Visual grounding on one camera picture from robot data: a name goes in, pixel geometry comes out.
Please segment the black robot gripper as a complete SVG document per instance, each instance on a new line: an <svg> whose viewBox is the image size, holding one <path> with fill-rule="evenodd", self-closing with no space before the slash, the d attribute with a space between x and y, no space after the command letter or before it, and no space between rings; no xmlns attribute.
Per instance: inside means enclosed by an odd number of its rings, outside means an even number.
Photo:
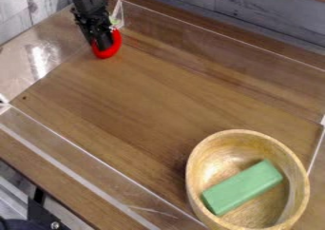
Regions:
<svg viewBox="0 0 325 230"><path fill-rule="evenodd" d="M112 24L107 11L108 0L72 0L72 4L71 12L87 42L91 43L95 27ZM95 33L95 41L100 51L108 49L112 46L111 29L99 29Z"/></svg>

